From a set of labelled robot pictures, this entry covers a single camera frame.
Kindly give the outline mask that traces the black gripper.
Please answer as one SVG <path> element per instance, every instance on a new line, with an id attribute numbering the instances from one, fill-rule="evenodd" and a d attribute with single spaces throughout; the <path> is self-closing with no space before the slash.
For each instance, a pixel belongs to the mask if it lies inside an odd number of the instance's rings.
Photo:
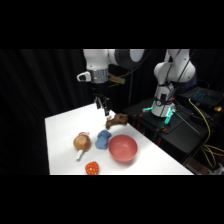
<path id="1" fill-rule="evenodd" d="M 109 115 L 110 112 L 110 99 L 109 98 L 105 98 L 109 96 L 109 85 L 107 82 L 105 83 L 93 83 L 92 84 L 92 91 L 93 94 L 96 96 L 94 103 L 97 106 L 97 109 L 100 109 L 102 107 L 101 105 L 101 101 L 99 97 L 103 97 L 103 109 L 105 112 L 105 116 Z"/>

